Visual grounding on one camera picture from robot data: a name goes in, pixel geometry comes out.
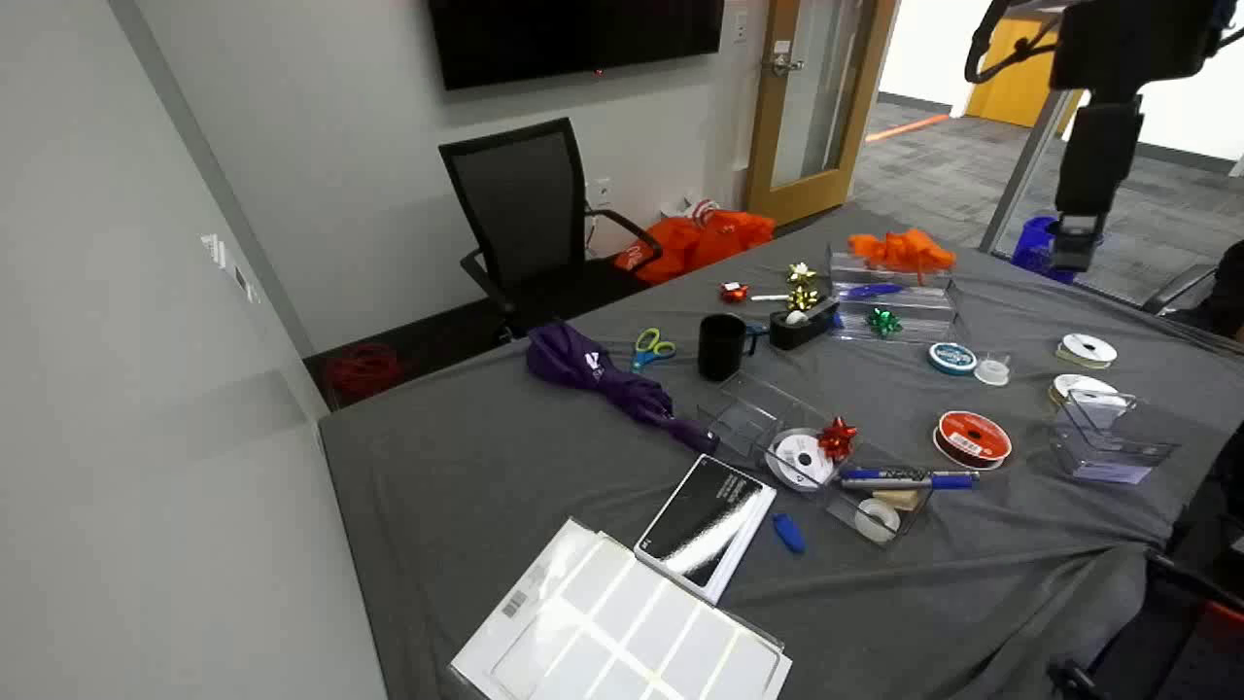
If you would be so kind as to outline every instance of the marker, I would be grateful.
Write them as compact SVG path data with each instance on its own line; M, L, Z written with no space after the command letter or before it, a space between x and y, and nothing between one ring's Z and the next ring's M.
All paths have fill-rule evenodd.
M842 490L972 490L978 469L878 469L838 468Z

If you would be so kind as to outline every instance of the blue object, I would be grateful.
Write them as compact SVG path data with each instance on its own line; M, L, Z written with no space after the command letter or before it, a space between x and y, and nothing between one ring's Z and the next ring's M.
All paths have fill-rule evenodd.
M645 327L632 336L632 346L629 346L629 368L645 368L662 358L672 358L672 342L662 336L662 327Z
M859 286L847 286L842 298L878 298L878 295L896 295L900 286L904 286L900 281L859 282Z
M974 469L881 469L881 468L838 468L847 490L972 490Z
M1060 282L1074 282L1075 273L1074 270L1052 270L1051 258L1052 258L1052 219L1031 219L1014 240L1014 253L1010 253L1010 263L1014 270L1031 270L1039 276L1051 276L1051 281L1060 281Z
M776 534L786 553L791 553L791 555L808 553L808 542L804 542L800 525L789 513L775 513L775 534Z

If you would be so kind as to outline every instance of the orange object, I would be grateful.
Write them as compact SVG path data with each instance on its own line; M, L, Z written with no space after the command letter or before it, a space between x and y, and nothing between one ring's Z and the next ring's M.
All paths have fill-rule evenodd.
M855 434L859 426L847 422L847 420L826 420L826 426L816 434L821 452L833 457L833 463L847 463L852 457L852 447L855 447Z
M613 270L632 273L645 282L666 282L690 270L725 259L742 247L775 240L775 219L758 219L747 210L708 210L698 219L662 219L649 236L662 245L662 258L642 263L649 245L632 240L613 258Z
M852 232L852 258L859 258L869 270L889 273L948 273L956 270L956 253L939 247L924 231L900 231L900 232Z
M978 413L939 413L938 434L956 452L966 456L972 463L978 457L983 468L997 468L1010 457L1010 434L1004 422L978 416Z

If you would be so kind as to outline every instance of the spool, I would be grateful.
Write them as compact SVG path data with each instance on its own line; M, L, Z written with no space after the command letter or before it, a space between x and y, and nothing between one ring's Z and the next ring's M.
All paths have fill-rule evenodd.
M964 407L938 416L934 447L966 469L995 469L1010 457L1005 426Z
M972 375L974 368L974 352L972 346L964 342L934 342L927 346L927 360L939 368L939 375Z
M1118 350L1097 336L1060 336L1056 358L1075 360L1086 368L1113 368Z
M1100 378L1087 378L1087 375L1056 375L1056 378L1052 378L1052 395L1056 395L1056 402L1067 402L1074 394L1118 395L1118 390L1113 390L1113 386L1100 382Z
M776 432L775 447L767 452L767 468L797 492L816 492L835 474L833 457L821 452L816 432L808 426Z

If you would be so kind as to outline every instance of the paper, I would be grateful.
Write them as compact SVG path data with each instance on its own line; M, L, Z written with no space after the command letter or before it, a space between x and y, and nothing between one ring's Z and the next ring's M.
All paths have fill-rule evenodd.
M769 700L789 657L567 520L452 662L488 700Z

